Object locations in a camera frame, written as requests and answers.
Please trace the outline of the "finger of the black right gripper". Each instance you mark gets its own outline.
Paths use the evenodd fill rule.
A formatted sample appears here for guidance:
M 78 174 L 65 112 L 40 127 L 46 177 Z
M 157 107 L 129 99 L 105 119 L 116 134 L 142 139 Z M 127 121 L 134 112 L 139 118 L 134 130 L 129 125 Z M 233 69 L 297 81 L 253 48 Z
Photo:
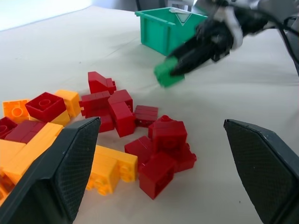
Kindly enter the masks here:
M 197 37 L 192 37 L 176 49 L 174 49 L 167 58 L 183 58 L 185 56 L 192 56 L 192 58 L 200 58 L 201 54 L 197 49 L 201 45 L 201 40 Z
M 192 49 L 175 50 L 174 56 L 178 62 L 171 70 L 171 76 L 182 76 L 208 61 L 214 55 L 212 45 L 198 46 Z

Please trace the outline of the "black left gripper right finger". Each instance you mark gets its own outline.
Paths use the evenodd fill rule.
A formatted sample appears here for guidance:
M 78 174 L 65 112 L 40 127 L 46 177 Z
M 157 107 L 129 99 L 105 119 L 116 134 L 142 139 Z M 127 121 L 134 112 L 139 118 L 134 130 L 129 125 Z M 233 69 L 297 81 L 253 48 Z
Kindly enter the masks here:
M 263 224 L 299 224 L 299 156 L 273 131 L 224 121 L 235 166 Z

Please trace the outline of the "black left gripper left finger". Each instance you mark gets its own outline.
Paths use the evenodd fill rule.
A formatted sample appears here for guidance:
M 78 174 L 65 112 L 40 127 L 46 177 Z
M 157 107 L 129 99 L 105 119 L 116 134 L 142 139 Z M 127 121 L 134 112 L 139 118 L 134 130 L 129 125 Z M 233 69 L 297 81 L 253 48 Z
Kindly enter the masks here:
M 91 173 L 101 120 L 76 121 L 26 170 L 0 206 L 0 224 L 73 224 Z

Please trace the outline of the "teal plastic bin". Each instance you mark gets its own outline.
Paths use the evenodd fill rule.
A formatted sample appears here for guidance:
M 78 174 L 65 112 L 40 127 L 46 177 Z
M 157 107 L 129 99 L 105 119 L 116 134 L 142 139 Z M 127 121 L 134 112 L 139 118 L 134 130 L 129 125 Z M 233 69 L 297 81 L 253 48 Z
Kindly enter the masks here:
M 207 16 L 174 7 L 135 12 L 140 18 L 141 43 L 164 56 L 188 41 Z

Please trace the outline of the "red sloped toy block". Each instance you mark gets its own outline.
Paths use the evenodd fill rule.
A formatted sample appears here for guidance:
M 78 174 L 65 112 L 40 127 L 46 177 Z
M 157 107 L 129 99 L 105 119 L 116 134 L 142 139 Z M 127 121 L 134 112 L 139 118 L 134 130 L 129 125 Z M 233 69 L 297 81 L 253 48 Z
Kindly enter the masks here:
M 88 72 L 88 84 L 90 93 L 108 91 L 113 94 L 116 91 L 116 84 L 112 78 L 105 78 L 96 71 Z
M 129 107 L 130 111 L 133 112 L 133 99 L 127 90 L 115 91 L 108 99 L 110 105 L 124 102 Z

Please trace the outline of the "long yellow toy block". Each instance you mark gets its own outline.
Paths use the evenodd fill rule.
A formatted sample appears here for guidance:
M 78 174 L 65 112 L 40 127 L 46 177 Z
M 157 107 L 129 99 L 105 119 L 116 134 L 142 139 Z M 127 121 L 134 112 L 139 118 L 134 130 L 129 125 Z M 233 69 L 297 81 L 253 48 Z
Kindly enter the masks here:
M 62 129 L 62 125 L 47 123 L 27 144 L 0 140 L 0 173 L 17 184 L 31 163 L 52 145 Z

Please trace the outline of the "orange toy block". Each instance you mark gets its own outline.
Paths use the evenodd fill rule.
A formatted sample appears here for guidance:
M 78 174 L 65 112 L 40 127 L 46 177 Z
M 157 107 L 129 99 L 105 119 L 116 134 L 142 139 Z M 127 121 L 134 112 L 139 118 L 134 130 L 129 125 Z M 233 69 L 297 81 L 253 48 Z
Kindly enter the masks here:
M 6 172 L 0 167 L 0 206 L 12 192 L 17 182 L 18 179 L 15 178 L 14 174 Z
M 23 122 L 24 120 L 29 120 L 29 113 L 25 107 L 25 104 L 28 101 L 28 99 L 3 101 L 2 108 L 4 116 L 10 118 L 17 124 Z

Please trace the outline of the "green toy block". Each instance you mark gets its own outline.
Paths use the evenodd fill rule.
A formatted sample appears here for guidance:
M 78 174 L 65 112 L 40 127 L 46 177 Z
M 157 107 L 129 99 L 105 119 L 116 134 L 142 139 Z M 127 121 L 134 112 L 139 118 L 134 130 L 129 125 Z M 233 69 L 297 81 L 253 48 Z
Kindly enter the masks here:
M 170 87 L 182 80 L 184 80 L 184 75 L 171 76 L 171 71 L 178 64 L 178 60 L 175 57 L 167 58 L 164 62 L 158 64 L 154 68 L 154 74 L 158 83 L 164 87 Z

